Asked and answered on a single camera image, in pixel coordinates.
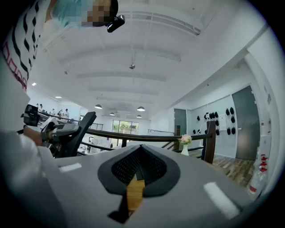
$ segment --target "white vase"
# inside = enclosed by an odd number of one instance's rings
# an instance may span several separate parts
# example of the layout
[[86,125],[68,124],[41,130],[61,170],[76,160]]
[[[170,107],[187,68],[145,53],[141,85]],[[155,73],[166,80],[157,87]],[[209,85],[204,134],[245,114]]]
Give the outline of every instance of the white vase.
[[183,150],[182,150],[181,154],[182,154],[182,155],[189,156],[189,153],[188,153],[188,144],[187,144],[187,145],[183,145]]

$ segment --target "flower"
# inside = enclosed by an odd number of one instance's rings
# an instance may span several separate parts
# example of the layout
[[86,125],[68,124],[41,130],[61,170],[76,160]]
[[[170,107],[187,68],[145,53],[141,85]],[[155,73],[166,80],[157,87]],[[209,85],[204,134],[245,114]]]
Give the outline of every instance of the flower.
[[188,145],[191,143],[192,141],[192,137],[189,135],[183,135],[181,139],[179,139],[179,141],[183,144],[183,145]]

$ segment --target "gray door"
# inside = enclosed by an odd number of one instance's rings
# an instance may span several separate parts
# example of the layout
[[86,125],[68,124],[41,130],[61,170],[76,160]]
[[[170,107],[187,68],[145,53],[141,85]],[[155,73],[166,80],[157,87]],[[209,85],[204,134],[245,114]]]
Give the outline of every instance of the gray door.
[[232,95],[236,107],[236,158],[255,160],[260,140],[257,105],[250,86]]
[[180,129],[180,135],[186,134],[186,110],[174,109],[174,126]]

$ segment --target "window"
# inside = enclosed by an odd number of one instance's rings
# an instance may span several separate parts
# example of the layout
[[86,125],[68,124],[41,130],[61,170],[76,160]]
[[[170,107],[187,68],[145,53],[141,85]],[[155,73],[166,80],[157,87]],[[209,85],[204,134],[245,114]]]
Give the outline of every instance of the window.
[[[113,120],[112,132],[123,134],[138,134],[138,122]],[[110,143],[116,147],[122,144],[122,140],[111,138]]]

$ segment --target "wooden floor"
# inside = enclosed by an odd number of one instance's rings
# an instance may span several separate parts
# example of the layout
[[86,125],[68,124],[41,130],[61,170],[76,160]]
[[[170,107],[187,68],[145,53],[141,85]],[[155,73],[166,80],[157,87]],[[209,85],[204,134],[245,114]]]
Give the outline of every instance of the wooden floor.
[[[201,156],[201,151],[191,151],[189,156],[196,157]],[[246,187],[249,183],[254,166],[253,160],[246,159],[232,159],[219,155],[214,156],[213,166],[219,167],[216,169],[219,172],[226,174],[227,177],[231,178],[237,184]],[[127,188],[127,201],[130,214],[133,213],[143,200],[143,188],[144,180],[137,181],[134,177]]]

